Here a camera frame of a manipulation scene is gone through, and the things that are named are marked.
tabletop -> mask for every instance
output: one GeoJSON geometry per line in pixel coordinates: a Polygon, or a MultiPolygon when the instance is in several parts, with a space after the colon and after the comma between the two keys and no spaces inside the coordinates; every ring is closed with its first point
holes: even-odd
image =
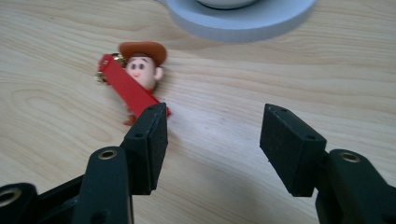
{"type": "Polygon", "coordinates": [[[265,104],[368,158],[396,186],[396,2],[319,0],[296,29],[230,44],[180,29],[153,0],[0,0],[0,186],[39,193],[118,146],[127,111],[93,75],[125,41],[163,44],[154,94],[172,110],[158,188],[136,223],[318,223],[260,149],[265,104]]]}

